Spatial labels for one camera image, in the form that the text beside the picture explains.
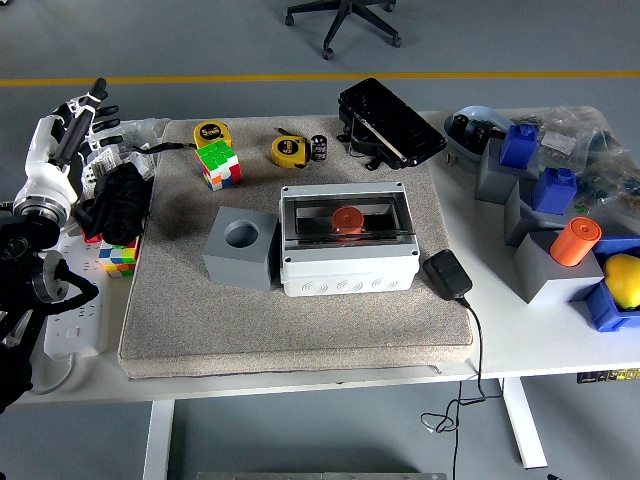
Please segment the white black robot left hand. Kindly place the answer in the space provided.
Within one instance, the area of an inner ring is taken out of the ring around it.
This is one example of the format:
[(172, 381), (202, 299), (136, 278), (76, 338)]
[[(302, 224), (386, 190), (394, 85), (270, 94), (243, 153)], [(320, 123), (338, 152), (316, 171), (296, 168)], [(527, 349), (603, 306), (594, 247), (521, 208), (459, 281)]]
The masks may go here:
[(107, 82), (98, 78), (88, 93), (41, 118), (26, 157), (25, 185), (13, 202), (15, 215), (41, 215), (62, 225), (82, 195), (82, 172), (91, 153), (118, 143), (106, 131), (119, 125), (116, 106), (103, 107)]

